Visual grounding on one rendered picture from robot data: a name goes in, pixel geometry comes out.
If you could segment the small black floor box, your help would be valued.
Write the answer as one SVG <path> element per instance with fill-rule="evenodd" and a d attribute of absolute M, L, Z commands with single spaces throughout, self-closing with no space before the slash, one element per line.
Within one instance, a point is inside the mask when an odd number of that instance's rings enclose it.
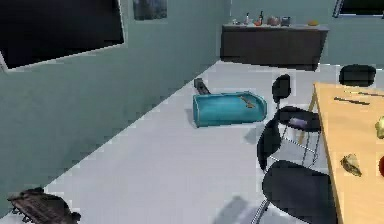
<path fill-rule="evenodd" d="M 210 93 L 202 78 L 194 80 L 194 87 L 200 95 L 208 95 Z"/>

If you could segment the teal pet bed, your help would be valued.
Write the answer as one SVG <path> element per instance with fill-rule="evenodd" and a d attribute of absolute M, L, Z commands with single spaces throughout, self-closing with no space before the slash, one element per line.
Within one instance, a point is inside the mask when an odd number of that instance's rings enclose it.
<path fill-rule="evenodd" d="M 243 96 L 255 107 L 247 108 Z M 267 117 L 267 102 L 252 92 L 194 95 L 193 120 L 197 127 L 261 122 Z"/>

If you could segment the small brown stick toy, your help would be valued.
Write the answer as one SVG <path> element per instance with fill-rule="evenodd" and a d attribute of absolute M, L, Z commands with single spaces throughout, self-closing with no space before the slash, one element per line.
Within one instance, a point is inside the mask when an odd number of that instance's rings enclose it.
<path fill-rule="evenodd" d="M 245 102 L 247 108 L 254 108 L 254 107 L 255 107 L 255 106 L 254 106 L 249 100 L 247 100 L 245 97 L 240 96 L 239 98 Z"/>

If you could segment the dark brown sideboard cabinet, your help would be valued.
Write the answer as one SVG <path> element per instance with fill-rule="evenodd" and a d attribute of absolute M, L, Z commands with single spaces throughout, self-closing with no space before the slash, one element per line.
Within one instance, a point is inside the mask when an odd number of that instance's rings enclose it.
<path fill-rule="evenodd" d="M 223 25 L 220 59 L 225 62 L 315 71 L 329 29 Z"/>

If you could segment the black metal-legged chair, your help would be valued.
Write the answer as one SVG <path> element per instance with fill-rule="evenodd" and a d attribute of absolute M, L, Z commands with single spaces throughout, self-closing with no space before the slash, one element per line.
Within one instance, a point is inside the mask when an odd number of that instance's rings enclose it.
<path fill-rule="evenodd" d="M 340 70 L 339 83 L 346 86 L 368 87 L 374 83 L 376 69 L 370 65 L 346 65 Z"/>
<path fill-rule="evenodd" d="M 272 97 L 276 104 L 275 117 L 278 122 L 285 126 L 283 134 L 286 134 L 287 128 L 295 129 L 307 133 L 306 144 L 302 145 L 298 141 L 291 140 L 284 137 L 285 140 L 296 144 L 304 149 L 303 159 L 307 156 L 308 152 L 313 154 L 312 162 L 309 166 L 313 166 L 318 158 L 318 146 L 321 134 L 321 125 L 319 115 L 315 112 L 304 110 L 295 106 L 280 106 L 282 99 L 286 99 L 291 94 L 291 77 L 289 74 L 280 75 L 272 84 Z M 314 149 L 309 148 L 310 134 L 316 133 L 317 140 Z"/>
<path fill-rule="evenodd" d="M 339 224 L 330 177 L 309 167 L 268 159 L 280 148 L 279 122 L 271 119 L 258 140 L 257 159 L 264 173 L 261 202 L 251 224 L 260 224 L 270 204 L 307 224 Z"/>

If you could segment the thin black stick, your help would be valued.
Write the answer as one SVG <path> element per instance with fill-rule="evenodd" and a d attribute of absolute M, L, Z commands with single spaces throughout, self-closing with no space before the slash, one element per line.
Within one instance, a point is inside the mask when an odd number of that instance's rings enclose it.
<path fill-rule="evenodd" d="M 350 94 L 358 94 L 358 95 L 366 95 L 366 96 L 374 96 L 374 97 L 383 97 L 384 94 L 378 94 L 378 93 L 368 93 L 368 92 L 361 92 L 361 91 L 344 91 L 345 93 L 350 93 Z"/>
<path fill-rule="evenodd" d="M 358 105 L 370 105 L 369 102 L 358 101 L 358 100 L 351 100 L 351 99 L 345 99 L 345 98 L 340 98 L 340 97 L 334 97 L 333 100 L 335 100 L 335 101 L 340 101 L 340 102 L 348 102 L 348 103 L 358 104 Z"/>

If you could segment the olive crumpled lump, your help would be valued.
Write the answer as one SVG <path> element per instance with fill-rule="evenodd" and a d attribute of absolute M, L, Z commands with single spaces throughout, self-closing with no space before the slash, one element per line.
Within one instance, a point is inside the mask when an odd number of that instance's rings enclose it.
<path fill-rule="evenodd" d="M 340 161 L 342 167 L 354 176 L 361 177 L 362 172 L 360 171 L 357 156 L 355 154 L 348 154 L 343 157 Z"/>

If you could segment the light wooden dining table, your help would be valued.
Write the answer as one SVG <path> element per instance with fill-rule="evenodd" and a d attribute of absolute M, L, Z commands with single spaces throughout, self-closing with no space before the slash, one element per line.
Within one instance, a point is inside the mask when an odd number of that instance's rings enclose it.
<path fill-rule="evenodd" d="M 384 94 L 374 88 L 350 87 L 315 82 L 310 110 L 320 116 L 323 144 L 328 160 L 339 224 L 384 224 L 384 177 L 378 163 L 384 156 L 384 139 L 376 135 L 375 124 L 384 116 L 384 98 L 344 91 Z M 358 105 L 333 100 L 340 97 L 369 102 Z M 347 172 L 340 161 L 357 156 L 362 176 Z"/>

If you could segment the dark ribbed floor object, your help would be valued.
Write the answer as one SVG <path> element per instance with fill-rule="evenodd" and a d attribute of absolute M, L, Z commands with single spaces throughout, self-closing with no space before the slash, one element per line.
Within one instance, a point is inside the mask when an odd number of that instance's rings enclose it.
<path fill-rule="evenodd" d="M 42 187 L 23 190 L 8 201 L 11 212 L 22 215 L 24 223 L 78 224 L 81 220 L 81 214 L 72 212 L 62 197 L 48 194 Z"/>

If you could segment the pale green lettuce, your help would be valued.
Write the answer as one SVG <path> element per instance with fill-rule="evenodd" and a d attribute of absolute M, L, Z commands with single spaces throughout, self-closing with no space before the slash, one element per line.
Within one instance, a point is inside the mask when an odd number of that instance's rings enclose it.
<path fill-rule="evenodd" d="M 375 124 L 376 135 L 379 139 L 384 139 L 384 116 L 382 116 Z"/>

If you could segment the dark framed wall picture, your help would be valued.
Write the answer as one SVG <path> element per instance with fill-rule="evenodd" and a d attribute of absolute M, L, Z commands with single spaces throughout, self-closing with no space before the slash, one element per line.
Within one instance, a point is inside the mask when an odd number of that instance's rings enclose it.
<path fill-rule="evenodd" d="M 134 19 L 156 20 L 167 17 L 167 0 L 133 0 Z"/>

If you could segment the black wall window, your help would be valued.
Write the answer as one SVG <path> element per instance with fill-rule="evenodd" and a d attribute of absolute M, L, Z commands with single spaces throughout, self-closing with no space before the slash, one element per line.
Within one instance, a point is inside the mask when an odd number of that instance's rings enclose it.
<path fill-rule="evenodd" d="M 118 0 L 0 0 L 4 70 L 123 42 Z"/>

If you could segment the black window with white frame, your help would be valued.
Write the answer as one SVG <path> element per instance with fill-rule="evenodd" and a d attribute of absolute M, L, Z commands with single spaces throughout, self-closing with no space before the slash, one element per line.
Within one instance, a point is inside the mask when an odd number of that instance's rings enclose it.
<path fill-rule="evenodd" d="M 333 17 L 339 16 L 384 18 L 384 0 L 336 0 Z"/>

